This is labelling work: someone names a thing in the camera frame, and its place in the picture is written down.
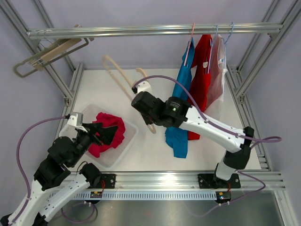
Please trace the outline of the beige plastic hanger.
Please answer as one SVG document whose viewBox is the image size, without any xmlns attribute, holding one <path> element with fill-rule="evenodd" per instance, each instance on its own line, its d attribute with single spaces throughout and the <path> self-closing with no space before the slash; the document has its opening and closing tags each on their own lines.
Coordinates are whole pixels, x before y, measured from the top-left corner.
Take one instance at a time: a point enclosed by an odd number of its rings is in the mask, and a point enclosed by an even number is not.
<svg viewBox="0 0 301 226">
<path fill-rule="evenodd" d="M 111 76 L 111 78 L 115 81 L 115 83 L 119 86 L 119 88 L 123 91 L 123 93 L 126 95 L 126 97 L 131 102 L 134 99 L 133 96 L 127 91 L 125 86 L 121 83 L 121 81 L 112 72 L 108 62 L 110 62 L 115 67 L 115 69 L 123 77 L 123 79 L 126 81 L 126 83 L 128 84 L 128 86 L 130 88 L 132 88 L 132 86 L 134 85 L 134 82 L 131 82 L 130 78 L 125 74 L 125 72 L 120 68 L 120 66 L 109 55 L 102 56 L 102 64 L 104 66 L 104 69 Z M 136 68 L 135 70 L 136 70 L 136 72 L 140 73 L 143 78 L 146 78 L 146 80 L 144 80 L 144 81 L 147 81 L 148 75 L 145 72 L 145 70 L 143 70 L 142 68 Z"/>
</svg>

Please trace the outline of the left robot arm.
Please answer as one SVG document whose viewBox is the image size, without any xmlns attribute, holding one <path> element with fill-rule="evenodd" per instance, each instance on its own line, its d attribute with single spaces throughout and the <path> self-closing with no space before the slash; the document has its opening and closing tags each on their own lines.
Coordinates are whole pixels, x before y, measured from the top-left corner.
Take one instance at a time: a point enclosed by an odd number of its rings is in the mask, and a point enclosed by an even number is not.
<svg viewBox="0 0 301 226">
<path fill-rule="evenodd" d="M 57 138 L 48 149 L 33 176 L 32 185 L 18 208 L 0 220 L 2 226 L 46 226 L 56 213 L 78 193 L 88 188 L 102 190 L 115 187 L 113 174 L 103 174 L 93 163 L 83 165 L 76 176 L 61 190 L 57 188 L 92 144 L 112 143 L 117 126 L 84 123 L 76 128 L 77 136 Z"/>
</svg>

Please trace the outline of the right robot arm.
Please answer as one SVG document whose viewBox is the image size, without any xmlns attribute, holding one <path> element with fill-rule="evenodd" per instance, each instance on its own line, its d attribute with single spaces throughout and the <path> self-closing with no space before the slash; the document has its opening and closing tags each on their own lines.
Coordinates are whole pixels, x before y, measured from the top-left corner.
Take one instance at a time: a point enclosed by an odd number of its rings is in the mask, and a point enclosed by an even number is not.
<svg viewBox="0 0 301 226">
<path fill-rule="evenodd" d="M 146 91 L 138 93 L 131 106 L 142 115 L 147 125 L 191 131 L 224 147 L 226 152 L 213 174 L 216 186 L 225 186 L 236 170 L 245 169 L 251 154 L 253 128 L 228 126 L 205 114 L 201 115 L 195 106 L 178 97 L 162 101 Z"/>
</svg>

